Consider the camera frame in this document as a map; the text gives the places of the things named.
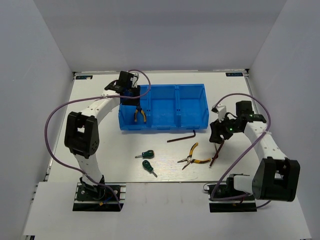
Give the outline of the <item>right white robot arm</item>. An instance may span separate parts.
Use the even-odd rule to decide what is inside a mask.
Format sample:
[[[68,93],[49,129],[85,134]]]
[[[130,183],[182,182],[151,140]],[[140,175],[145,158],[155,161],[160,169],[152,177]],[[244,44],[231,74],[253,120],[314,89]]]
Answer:
[[[267,131],[267,120],[263,115],[254,113],[250,101],[239,101],[235,106],[233,118],[228,117],[224,105],[212,108],[218,118],[210,124],[209,141],[221,145],[234,134],[243,133],[253,144],[259,166],[254,175],[230,174],[225,189],[217,189],[212,198],[236,200],[242,195],[252,195],[257,200],[292,202],[296,197],[300,164],[280,150]]]

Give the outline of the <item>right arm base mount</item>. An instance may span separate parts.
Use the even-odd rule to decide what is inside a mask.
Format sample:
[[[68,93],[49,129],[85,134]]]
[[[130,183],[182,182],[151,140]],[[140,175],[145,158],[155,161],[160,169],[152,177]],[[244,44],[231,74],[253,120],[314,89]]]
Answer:
[[[233,198],[244,195],[243,192],[235,190],[227,190],[225,183],[219,185],[212,200],[211,193],[216,186],[215,183],[209,182],[203,185],[203,191],[208,195],[209,212],[210,213],[253,213],[256,212],[256,200],[252,195],[242,196],[236,199],[222,200],[223,198]]]

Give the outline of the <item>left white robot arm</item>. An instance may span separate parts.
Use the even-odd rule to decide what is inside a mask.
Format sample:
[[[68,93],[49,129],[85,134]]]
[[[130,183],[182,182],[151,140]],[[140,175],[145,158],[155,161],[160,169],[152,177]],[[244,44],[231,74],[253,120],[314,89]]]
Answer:
[[[80,112],[70,112],[67,116],[64,145],[75,156],[79,169],[83,172],[80,182],[94,199],[105,196],[104,175],[96,158],[100,144],[99,124],[120,104],[137,106],[141,87],[137,84],[139,75],[121,71],[115,82],[109,83],[101,98],[96,99]]]

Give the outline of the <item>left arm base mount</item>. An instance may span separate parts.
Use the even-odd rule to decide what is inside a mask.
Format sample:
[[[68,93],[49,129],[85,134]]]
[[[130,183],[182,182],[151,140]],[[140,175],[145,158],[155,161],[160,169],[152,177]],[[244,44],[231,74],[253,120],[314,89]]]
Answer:
[[[86,188],[80,182],[77,184],[73,201],[73,212],[120,212],[125,203],[126,184],[112,183],[109,188],[101,188],[99,192],[94,192]]]

